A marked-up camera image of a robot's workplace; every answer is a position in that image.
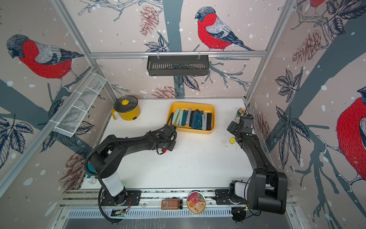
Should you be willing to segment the black pruning pliers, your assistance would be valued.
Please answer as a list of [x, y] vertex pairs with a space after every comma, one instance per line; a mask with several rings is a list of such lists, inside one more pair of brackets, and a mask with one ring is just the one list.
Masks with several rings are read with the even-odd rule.
[[206, 119], [206, 129], [207, 131], [212, 130], [212, 113], [207, 113], [207, 119]]

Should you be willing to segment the dark teal angled pruning pliers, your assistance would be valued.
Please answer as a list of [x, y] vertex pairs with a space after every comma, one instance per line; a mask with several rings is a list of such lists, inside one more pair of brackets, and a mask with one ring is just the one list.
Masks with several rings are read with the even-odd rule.
[[191, 124], [191, 127], [193, 129], [198, 129], [198, 117], [199, 116], [200, 116], [199, 110], [195, 110], [193, 113], [192, 124]]

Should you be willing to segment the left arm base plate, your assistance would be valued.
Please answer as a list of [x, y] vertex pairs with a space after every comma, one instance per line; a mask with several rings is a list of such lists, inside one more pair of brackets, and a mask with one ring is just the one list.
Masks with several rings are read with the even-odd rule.
[[100, 203], [103, 207], [138, 206], [141, 194], [142, 192], [140, 190], [128, 189], [123, 194], [112, 197], [107, 190], [103, 190], [100, 197]]

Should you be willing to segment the grey pruning pliers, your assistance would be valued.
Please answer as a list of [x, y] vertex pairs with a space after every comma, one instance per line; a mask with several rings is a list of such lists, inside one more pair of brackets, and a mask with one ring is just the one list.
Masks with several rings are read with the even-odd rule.
[[187, 111], [187, 117], [186, 117], [186, 125], [190, 124], [190, 119], [191, 119], [191, 113], [192, 113], [192, 109], [188, 109]]

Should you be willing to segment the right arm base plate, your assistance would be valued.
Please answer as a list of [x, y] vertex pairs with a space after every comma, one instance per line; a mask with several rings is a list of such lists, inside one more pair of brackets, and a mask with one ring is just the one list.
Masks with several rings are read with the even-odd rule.
[[244, 192], [244, 190], [235, 191], [234, 189], [216, 189], [213, 199], [217, 205], [246, 205], [251, 206], [253, 200]]

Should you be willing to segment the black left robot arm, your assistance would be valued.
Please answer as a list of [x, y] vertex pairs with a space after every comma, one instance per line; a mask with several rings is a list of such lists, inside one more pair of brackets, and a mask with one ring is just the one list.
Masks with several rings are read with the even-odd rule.
[[159, 155], [173, 151], [176, 138], [177, 127], [168, 124], [140, 137], [117, 138], [109, 135], [86, 156], [85, 173], [97, 178], [102, 191], [108, 193], [113, 204], [121, 206], [128, 200], [126, 187], [117, 172], [123, 158], [147, 150], [155, 150]]

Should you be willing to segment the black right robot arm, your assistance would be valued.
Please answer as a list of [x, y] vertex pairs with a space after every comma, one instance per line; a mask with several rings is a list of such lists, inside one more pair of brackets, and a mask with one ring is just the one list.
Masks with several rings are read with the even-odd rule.
[[287, 203], [287, 176], [270, 163], [257, 135], [252, 133], [253, 119], [242, 116], [232, 121], [227, 131], [248, 156], [253, 168], [247, 181], [233, 180], [229, 184], [229, 200], [234, 204], [245, 201], [250, 210], [284, 214]]

